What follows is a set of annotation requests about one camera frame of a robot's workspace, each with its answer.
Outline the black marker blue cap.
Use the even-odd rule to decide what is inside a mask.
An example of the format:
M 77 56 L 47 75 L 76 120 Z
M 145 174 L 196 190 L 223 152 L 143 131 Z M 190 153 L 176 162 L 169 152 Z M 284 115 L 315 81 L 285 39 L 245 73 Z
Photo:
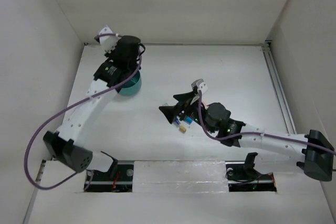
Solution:
M 184 121 L 185 123 L 189 124 L 189 125 L 192 124 L 192 122 L 193 122 L 193 119 L 191 119 L 189 116 L 182 116 L 181 120 Z

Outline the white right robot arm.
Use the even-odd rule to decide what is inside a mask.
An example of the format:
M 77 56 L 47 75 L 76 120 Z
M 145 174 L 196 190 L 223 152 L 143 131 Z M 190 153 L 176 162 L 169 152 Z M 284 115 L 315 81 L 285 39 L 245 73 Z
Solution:
M 205 105 L 200 91 L 176 94 L 177 104 L 159 110 L 169 123 L 190 118 L 211 139 L 227 147 L 253 148 L 243 165 L 243 173 L 254 179 L 260 174 L 303 173 L 320 182 L 332 180 L 335 149 L 317 130 L 308 134 L 270 133 L 243 121 L 232 119 L 221 103 Z

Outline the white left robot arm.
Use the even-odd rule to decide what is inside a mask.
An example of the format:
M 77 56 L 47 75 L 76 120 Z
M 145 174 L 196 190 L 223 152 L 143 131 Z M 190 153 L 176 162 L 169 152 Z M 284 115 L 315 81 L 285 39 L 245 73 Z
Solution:
M 104 151 L 85 148 L 88 133 L 104 107 L 140 69 L 145 51 L 135 36 L 122 36 L 93 75 L 83 104 L 76 106 L 68 120 L 56 131 L 47 131 L 43 141 L 53 158 L 76 173 L 97 170 L 105 180 L 117 175 L 118 161 Z

